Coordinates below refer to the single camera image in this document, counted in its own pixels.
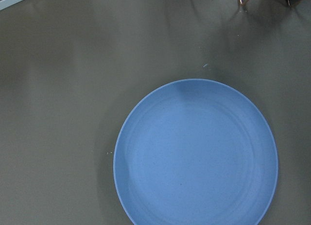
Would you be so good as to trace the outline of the blue round plate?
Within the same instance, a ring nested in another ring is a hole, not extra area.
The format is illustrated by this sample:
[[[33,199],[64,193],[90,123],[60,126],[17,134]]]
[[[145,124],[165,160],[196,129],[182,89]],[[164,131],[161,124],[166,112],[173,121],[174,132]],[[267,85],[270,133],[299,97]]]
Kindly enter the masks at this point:
[[[157,88],[130,112],[113,174],[135,225],[257,225],[276,191],[277,148],[247,97],[216,81],[185,79]]]

